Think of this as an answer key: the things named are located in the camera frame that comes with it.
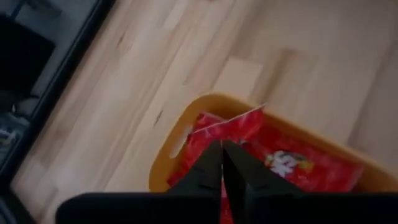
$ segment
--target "light wood plank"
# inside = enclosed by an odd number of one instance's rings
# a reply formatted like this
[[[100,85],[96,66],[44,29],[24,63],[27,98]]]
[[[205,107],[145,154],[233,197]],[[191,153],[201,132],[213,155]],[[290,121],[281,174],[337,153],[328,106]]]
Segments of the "light wood plank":
[[[230,57],[213,90],[248,99],[261,71],[262,65]]]

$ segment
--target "black object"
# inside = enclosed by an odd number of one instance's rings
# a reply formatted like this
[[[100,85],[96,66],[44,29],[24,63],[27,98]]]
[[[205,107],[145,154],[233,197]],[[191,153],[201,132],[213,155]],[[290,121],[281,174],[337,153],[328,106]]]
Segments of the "black object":
[[[397,194],[306,193],[231,141],[214,141],[163,194],[84,194],[64,202],[63,223],[219,223],[221,174],[234,223],[397,223]]]
[[[49,60],[54,43],[0,15],[0,90],[27,98]]]
[[[31,215],[10,190],[3,190],[0,193],[0,223],[34,223]]]

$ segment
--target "black plastic part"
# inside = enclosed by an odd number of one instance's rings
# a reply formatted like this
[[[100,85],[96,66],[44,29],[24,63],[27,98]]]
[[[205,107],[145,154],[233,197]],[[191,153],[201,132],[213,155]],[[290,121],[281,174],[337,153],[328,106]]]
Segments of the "black plastic part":
[[[0,223],[3,224],[3,222],[7,224],[35,223],[23,204],[9,189],[0,194]]]
[[[213,141],[170,194],[211,195],[220,198],[223,151],[220,141]]]
[[[57,68],[56,74],[53,76],[49,87],[39,100],[33,116],[31,117],[32,123],[24,132],[24,138],[21,140],[18,147],[11,151],[7,160],[4,162],[4,167],[0,173],[0,185],[8,186],[11,183],[12,178],[39,135],[41,129],[44,127],[51,111],[56,105],[69,79],[73,75],[73,72],[77,68],[87,48],[90,46],[91,41],[94,39],[94,36],[99,30],[105,17],[108,15],[114,2],[115,0],[96,1],[90,14],[86,18],[86,22],[82,25],[82,28],[73,41],[72,46],[67,52],[67,55]]]
[[[56,222],[219,224],[219,201],[206,195],[85,194],[64,202]]]
[[[257,198],[303,195],[294,184],[267,169],[264,164],[232,141],[223,141],[223,173],[229,207],[235,224],[254,223]]]

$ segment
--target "red packaging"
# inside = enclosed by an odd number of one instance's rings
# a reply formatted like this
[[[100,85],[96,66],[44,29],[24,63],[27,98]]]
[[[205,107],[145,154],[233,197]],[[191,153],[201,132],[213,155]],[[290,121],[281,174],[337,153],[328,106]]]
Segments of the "red packaging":
[[[358,164],[322,152],[267,124],[252,146],[270,170],[306,191],[350,191],[362,173]]]
[[[229,121],[209,113],[199,114],[188,135],[179,169],[168,179],[177,183],[214,139],[242,143],[246,152],[301,189],[313,192],[349,191],[361,175],[361,167],[288,136],[267,125],[256,109]],[[233,223],[224,183],[221,183],[220,223]]]
[[[188,172],[212,140],[231,139],[235,142],[248,142],[258,133],[262,124],[263,115],[260,108],[228,121],[223,121],[221,118],[208,113],[199,114],[195,121],[193,132],[187,137],[180,167],[169,177],[167,182],[170,186],[177,183]],[[221,183],[220,223],[233,223],[224,182]]]

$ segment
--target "plastic bag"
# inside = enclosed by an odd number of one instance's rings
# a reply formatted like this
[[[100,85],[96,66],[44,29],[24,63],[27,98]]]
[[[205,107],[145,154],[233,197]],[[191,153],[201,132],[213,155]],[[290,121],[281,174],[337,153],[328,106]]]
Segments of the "plastic bag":
[[[270,170],[306,191],[347,192],[362,173],[358,164],[322,152],[267,123],[250,144]]]
[[[225,121],[209,113],[199,114],[188,135],[180,167],[168,179],[176,184],[214,139],[230,139],[264,165],[301,189],[312,192],[342,192],[352,189],[362,168],[310,144],[288,136],[264,121],[258,108]],[[224,183],[221,183],[220,223],[233,223]]]
[[[231,120],[208,113],[199,114],[193,132],[188,135],[179,169],[173,173],[168,183],[173,186],[191,168],[201,153],[214,139],[230,139],[234,142],[248,142],[258,133],[263,124],[260,108],[239,115]],[[220,223],[233,223],[224,182],[221,183]]]

